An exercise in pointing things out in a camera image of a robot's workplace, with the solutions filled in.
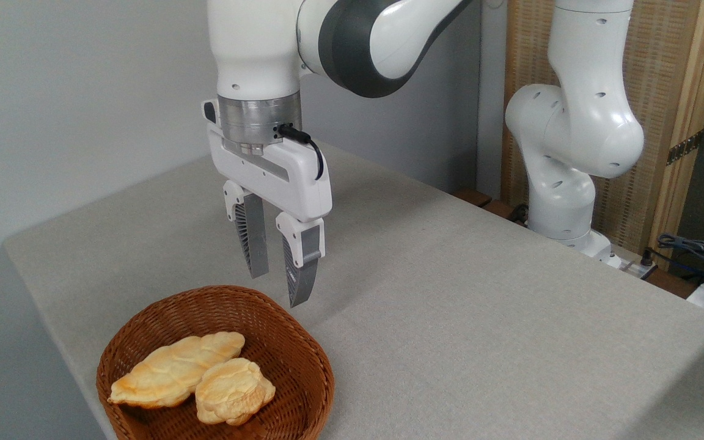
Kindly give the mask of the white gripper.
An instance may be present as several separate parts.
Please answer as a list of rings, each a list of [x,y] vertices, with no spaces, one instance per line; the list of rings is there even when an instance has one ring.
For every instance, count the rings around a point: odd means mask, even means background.
[[[284,211],[276,224],[290,307],[305,303],[325,256],[322,217],[332,209],[332,192],[328,165],[317,179],[321,162],[315,149],[277,131],[282,125],[301,129],[301,100],[207,100],[203,114],[213,164],[229,179],[224,184],[227,217],[251,277],[269,272],[265,200]]]

